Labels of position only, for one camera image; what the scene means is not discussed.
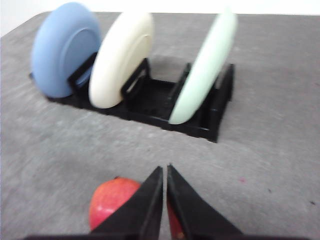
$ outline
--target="robotic claw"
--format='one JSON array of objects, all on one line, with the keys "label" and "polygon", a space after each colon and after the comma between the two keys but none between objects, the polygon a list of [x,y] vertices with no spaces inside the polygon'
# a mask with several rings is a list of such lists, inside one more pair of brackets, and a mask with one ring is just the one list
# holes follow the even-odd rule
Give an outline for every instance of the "robotic claw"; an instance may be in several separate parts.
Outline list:
[{"label": "robotic claw", "polygon": [[[167,201],[185,240],[306,240],[246,235],[206,203],[180,173],[167,167]],[[35,235],[24,240],[158,240],[163,210],[163,169],[158,166],[114,214],[85,235]]]}]

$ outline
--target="blue plate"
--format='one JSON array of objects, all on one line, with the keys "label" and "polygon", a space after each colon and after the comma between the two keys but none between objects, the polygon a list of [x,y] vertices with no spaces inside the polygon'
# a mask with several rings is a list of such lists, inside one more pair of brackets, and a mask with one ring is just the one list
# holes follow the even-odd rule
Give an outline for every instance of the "blue plate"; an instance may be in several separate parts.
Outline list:
[{"label": "blue plate", "polygon": [[[48,97],[72,94],[67,79],[99,50],[101,33],[97,19],[83,5],[70,2],[53,11],[43,22],[32,49],[31,68],[37,87]],[[82,86],[88,69],[78,80]]]}]

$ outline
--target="plate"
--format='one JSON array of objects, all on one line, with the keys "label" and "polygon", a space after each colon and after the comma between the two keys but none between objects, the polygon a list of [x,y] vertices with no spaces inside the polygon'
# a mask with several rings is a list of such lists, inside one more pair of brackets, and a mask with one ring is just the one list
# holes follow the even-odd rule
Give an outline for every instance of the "plate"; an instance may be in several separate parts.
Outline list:
[{"label": "plate", "polygon": [[188,121],[201,106],[231,50],[237,16],[228,8],[213,22],[169,118],[170,124]]},{"label": "plate", "polygon": [[[95,16],[83,5],[71,2],[54,10],[38,30],[31,54],[32,75],[37,87],[48,97],[72,94],[67,79],[99,50],[101,33]],[[82,86],[88,69],[76,82]]]},{"label": "plate", "polygon": [[123,12],[106,34],[93,64],[89,99],[111,108],[122,101],[121,88],[151,50],[154,22],[150,13]]}]

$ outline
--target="gray surface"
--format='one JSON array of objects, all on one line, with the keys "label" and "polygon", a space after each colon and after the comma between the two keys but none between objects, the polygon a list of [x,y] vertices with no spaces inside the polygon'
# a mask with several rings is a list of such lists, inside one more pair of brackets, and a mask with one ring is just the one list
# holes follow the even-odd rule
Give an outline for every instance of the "gray surface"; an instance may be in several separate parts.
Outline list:
[{"label": "gray surface", "polygon": [[[1,239],[87,233],[100,183],[169,162],[245,233],[320,239],[320,17],[239,16],[234,98],[214,144],[46,101],[28,79],[45,16],[1,38]],[[97,16],[105,34],[117,14]],[[153,76],[176,80],[213,16],[154,18]],[[161,240],[168,230],[164,212]]]}]

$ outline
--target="white wall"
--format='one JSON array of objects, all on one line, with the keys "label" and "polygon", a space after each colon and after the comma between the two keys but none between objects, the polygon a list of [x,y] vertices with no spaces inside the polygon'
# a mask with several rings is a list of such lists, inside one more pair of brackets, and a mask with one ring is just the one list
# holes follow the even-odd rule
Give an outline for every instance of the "white wall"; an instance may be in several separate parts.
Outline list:
[{"label": "white wall", "polygon": [[[218,13],[226,2],[238,14],[320,15],[320,0],[74,0],[94,12],[140,8],[152,13]],[[1,0],[1,36],[33,16],[72,0]]]}]

